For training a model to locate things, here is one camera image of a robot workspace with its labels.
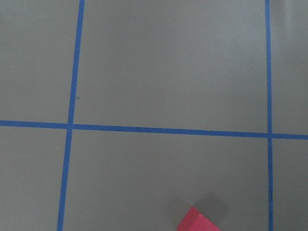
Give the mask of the red cube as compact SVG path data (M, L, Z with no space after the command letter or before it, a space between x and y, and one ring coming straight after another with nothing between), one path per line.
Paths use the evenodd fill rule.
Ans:
M177 226L177 231L221 231L195 207L191 207Z

